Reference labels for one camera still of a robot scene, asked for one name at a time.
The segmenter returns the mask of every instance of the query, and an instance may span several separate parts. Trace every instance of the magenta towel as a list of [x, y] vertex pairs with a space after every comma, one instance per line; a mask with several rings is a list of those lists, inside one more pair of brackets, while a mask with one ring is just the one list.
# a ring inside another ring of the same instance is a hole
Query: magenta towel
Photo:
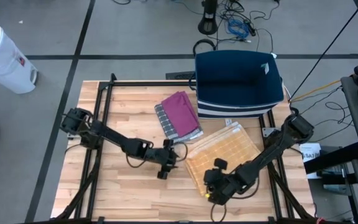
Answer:
[[179, 137], [198, 128], [196, 113], [184, 91], [176, 92], [163, 100], [161, 104]]

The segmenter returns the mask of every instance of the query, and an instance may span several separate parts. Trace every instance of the orange grid sheet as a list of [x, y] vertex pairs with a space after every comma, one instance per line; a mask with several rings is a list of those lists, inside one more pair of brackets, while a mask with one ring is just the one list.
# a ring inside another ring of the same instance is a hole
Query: orange grid sheet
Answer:
[[237, 122], [194, 143], [186, 159], [186, 167], [202, 196], [206, 192], [204, 173], [214, 167], [216, 158], [227, 161], [228, 173], [239, 164], [253, 160], [260, 151], [241, 124]]

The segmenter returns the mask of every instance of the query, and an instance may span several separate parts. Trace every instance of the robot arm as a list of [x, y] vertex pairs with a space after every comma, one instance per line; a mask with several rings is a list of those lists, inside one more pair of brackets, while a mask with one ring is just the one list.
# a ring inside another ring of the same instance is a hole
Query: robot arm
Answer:
[[314, 127], [298, 114], [298, 110], [292, 110], [295, 114], [286, 118], [280, 131], [274, 131], [266, 139], [268, 147], [254, 160], [239, 165], [229, 174], [221, 172], [222, 169], [226, 169], [227, 162], [215, 160], [215, 166], [219, 168], [207, 170], [204, 174], [204, 182], [209, 192], [208, 201], [224, 205], [235, 193], [243, 194], [253, 186], [259, 171], [268, 163], [281, 155], [285, 149], [294, 144], [305, 143], [311, 138]]
[[127, 138], [105, 126], [101, 121], [93, 120], [91, 112], [75, 108], [70, 109], [60, 125], [60, 129], [72, 135], [81, 136], [81, 145], [90, 149], [99, 149], [103, 139], [119, 146], [127, 156], [142, 161], [161, 164], [159, 179], [166, 179], [171, 169], [176, 168], [178, 155], [173, 151], [173, 141], [164, 140], [163, 148], [153, 148], [153, 143], [138, 138]]

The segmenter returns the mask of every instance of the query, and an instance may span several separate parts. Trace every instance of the white trash can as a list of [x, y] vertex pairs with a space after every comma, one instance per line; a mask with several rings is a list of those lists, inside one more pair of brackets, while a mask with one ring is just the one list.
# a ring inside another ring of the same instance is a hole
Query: white trash can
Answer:
[[35, 88], [38, 71], [0, 27], [0, 84], [14, 93]]

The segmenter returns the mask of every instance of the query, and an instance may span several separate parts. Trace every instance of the wooden table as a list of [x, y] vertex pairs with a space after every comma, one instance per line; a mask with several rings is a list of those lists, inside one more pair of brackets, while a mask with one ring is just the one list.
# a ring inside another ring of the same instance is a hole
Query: wooden table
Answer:
[[[83, 82], [79, 108], [93, 111], [98, 84], [97, 81]], [[155, 147], [161, 147], [165, 135], [154, 106], [177, 91], [187, 92], [196, 111], [196, 93], [187, 86], [114, 86], [108, 126], [129, 138], [146, 139], [154, 142]], [[101, 103], [100, 118], [104, 111], [103, 105], [104, 102]], [[281, 126], [289, 114], [290, 110], [285, 99], [273, 109], [276, 125]], [[256, 146], [262, 150], [259, 120], [244, 118], [233, 119], [234, 121], [243, 125]], [[204, 135], [198, 139], [225, 127], [224, 119], [201, 119], [200, 124]], [[68, 146], [78, 143], [79, 140], [69, 141]], [[61, 213], [76, 194], [80, 185], [84, 157], [85, 149], [81, 146], [67, 152], [51, 217]], [[283, 161], [290, 190], [302, 206], [313, 215], [313, 199], [301, 155], [286, 150]], [[177, 165], [179, 168], [171, 171], [167, 180], [159, 180], [157, 179], [159, 165], [146, 162], [142, 167], [133, 169], [128, 166], [125, 154], [119, 147], [104, 141], [93, 220], [104, 216], [110, 221], [210, 221], [212, 204], [201, 197], [196, 190], [185, 163], [179, 162]], [[287, 211], [281, 190], [279, 194], [283, 216], [286, 217]], [[215, 220], [219, 220], [222, 215], [223, 208], [216, 206]], [[225, 221], [267, 221], [268, 216], [274, 217], [275, 212], [269, 175], [267, 169], [264, 169], [260, 173], [260, 187], [256, 195], [246, 200], [228, 201]]]

